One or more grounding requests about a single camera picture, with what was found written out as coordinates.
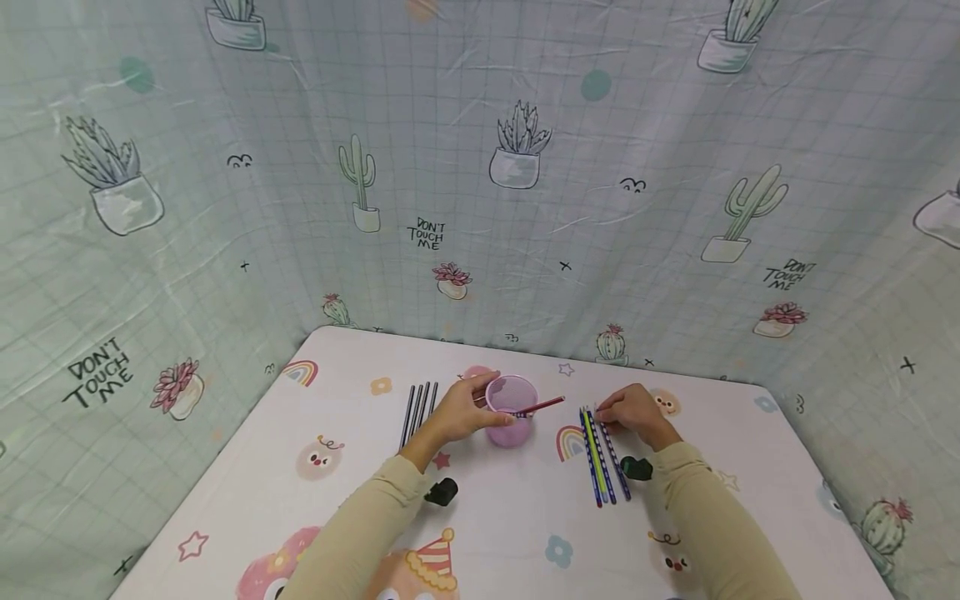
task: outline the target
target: rainbow print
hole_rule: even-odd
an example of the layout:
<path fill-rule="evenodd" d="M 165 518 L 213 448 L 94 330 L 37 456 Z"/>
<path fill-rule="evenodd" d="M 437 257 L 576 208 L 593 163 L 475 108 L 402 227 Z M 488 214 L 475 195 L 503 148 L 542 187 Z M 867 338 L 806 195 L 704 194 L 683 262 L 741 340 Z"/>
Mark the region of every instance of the rainbow print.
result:
<path fill-rule="evenodd" d="M 584 448 L 584 430 L 576 425 L 566 425 L 557 432 L 557 454 L 560 462 L 576 456 L 586 450 Z"/>
<path fill-rule="evenodd" d="M 313 383 L 314 377 L 317 376 L 317 363 L 312 360 L 298 360 L 284 367 L 281 373 L 306 388 Z"/>

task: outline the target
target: cartoon print tablecloth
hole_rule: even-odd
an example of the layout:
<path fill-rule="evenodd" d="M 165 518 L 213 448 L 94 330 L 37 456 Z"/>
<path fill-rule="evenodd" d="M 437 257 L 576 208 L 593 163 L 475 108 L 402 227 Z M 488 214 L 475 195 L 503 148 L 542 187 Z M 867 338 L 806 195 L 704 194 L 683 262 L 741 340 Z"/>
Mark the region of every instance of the cartoon print tablecloth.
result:
<path fill-rule="evenodd" d="M 890 594 L 770 394 L 711 381 L 341 327 L 303 344 L 114 600 L 276 600 L 340 503 L 396 452 L 410 385 L 440 393 L 471 366 L 566 402 L 513 450 L 483 433 L 438 454 L 453 503 L 425 505 L 374 576 L 376 600 L 704 598 L 697 565 L 649 483 L 597 509 L 577 409 L 639 381 L 766 532 L 808 599 Z M 617 453 L 650 450 L 615 437 Z"/>

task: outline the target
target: green dot print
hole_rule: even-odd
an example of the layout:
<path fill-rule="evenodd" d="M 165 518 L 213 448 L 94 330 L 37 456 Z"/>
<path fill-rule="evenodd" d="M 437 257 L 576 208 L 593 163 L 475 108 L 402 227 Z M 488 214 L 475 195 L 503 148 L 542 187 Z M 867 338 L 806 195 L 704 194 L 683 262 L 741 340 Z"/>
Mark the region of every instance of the green dot print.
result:
<path fill-rule="evenodd" d="M 580 93 L 584 100 L 588 102 L 603 100 L 610 93 L 611 84 L 612 81 L 607 71 L 593 69 L 584 76 L 584 80 L 580 84 Z"/>
<path fill-rule="evenodd" d="M 137 57 L 120 60 L 120 77 L 127 87 L 138 94 L 146 94 L 154 89 L 154 72 L 150 65 Z"/>

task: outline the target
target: black clip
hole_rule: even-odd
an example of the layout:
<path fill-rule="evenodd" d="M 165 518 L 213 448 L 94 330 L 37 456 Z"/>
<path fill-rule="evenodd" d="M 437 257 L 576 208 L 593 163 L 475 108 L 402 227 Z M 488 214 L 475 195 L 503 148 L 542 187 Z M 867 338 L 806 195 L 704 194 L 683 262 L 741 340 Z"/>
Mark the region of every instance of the black clip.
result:
<path fill-rule="evenodd" d="M 654 466 L 645 458 L 637 460 L 633 456 L 624 456 L 620 459 L 620 469 L 627 479 L 636 481 L 650 481 L 654 476 Z"/>
<path fill-rule="evenodd" d="M 453 500 L 453 496 L 457 495 L 458 490 L 457 482 L 447 477 L 445 480 L 433 484 L 430 492 L 423 499 L 437 506 L 446 506 Z"/>

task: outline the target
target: beige sleeve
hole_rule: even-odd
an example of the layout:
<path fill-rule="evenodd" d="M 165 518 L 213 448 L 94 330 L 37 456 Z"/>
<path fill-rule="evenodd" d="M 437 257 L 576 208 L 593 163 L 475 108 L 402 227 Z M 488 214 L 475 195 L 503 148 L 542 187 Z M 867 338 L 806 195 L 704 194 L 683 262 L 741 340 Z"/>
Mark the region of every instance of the beige sleeve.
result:
<path fill-rule="evenodd" d="M 429 491 L 430 479 L 395 456 L 357 488 L 303 553 L 283 600 L 359 600 Z"/>
<path fill-rule="evenodd" d="M 654 483 L 710 600 L 801 600 L 756 521 L 686 442 L 653 456 Z"/>

